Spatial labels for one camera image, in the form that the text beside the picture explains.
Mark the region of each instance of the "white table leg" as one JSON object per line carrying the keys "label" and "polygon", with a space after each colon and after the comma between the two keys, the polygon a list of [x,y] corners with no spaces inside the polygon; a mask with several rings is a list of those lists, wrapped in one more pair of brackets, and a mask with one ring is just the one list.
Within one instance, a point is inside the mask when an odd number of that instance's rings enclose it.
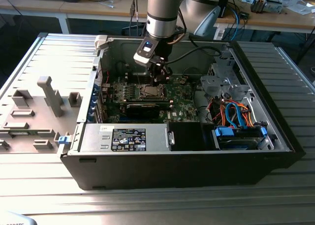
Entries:
{"label": "white table leg", "polygon": [[225,29],[228,27],[227,23],[215,23],[214,25],[215,27],[217,27],[215,36],[214,36],[214,40],[222,40]]}
{"label": "white table leg", "polygon": [[67,19],[67,16],[65,14],[61,13],[61,14],[58,14],[57,18],[59,20],[59,24],[60,24],[60,27],[61,27],[63,34],[70,34],[71,29],[70,29],[70,24],[69,24],[69,21]]}

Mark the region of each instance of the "motherboard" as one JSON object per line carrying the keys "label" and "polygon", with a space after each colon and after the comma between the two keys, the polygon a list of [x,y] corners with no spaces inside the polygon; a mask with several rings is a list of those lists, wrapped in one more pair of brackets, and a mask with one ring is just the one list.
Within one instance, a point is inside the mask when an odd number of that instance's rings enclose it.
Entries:
{"label": "motherboard", "polygon": [[199,122],[187,77],[171,77],[151,86],[139,77],[117,78],[103,85],[106,123]]}

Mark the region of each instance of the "floor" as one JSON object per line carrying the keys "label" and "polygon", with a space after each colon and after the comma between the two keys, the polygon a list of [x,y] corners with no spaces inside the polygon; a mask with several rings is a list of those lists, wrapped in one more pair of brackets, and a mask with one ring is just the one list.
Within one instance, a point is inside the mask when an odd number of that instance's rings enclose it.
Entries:
{"label": "floor", "polygon": [[[27,52],[39,32],[61,33],[57,19],[45,17],[14,17],[15,26],[4,25],[0,29],[0,86],[2,86],[23,55]],[[96,21],[70,19],[70,26],[76,34],[111,34],[122,35],[122,28],[128,27],[129,22]],[[265,42],[270,32],[266,31],[239,31],[236,40]],[[303,45],[303,34],[282,32],[275,35],[272,42],[282,47],[289,56],[295,60],[297,53]],[[315,49],[309,50],[308,54],[300,62],[299,67],[304,74],[313,82],[315,77],[310,73],[314,66]]]}

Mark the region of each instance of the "blue latch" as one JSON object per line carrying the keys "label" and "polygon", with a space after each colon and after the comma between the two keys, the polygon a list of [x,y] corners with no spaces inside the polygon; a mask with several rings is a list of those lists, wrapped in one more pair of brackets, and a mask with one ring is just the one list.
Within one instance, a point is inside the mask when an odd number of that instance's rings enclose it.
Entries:
{"label": "blue latch", "polygon": [[58,139],[59,144],[65,144],[68,145],[71,143],[71,135],[66,135],[66,136],[60,136]]}
{"label": "blue latch", "polygon": [[261,128],[260,131],[263,134],[263,136],[265,136],[265,137],[267,136],[268,133],[267,133],[267,129],[266,128]]}
{"label": "blue latch", "polygon": [[234,136],[232,128],[217,128],[215,130],[216,136]]}

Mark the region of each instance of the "sticker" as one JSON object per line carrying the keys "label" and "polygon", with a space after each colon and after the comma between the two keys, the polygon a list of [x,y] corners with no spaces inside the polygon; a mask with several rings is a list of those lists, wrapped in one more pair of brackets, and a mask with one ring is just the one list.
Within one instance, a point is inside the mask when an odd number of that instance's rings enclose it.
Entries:
{"label": "sticker", "polygon": [[99,131],[100,132],[104,132],[104,131],[113,131],[114,129],[114,126],[111,126],[111,125],[101,125],[99,127]]}
{"label": "sticker", "polygon": [[111,150],[115,152],[146,151],[145,129],[112,129]]}

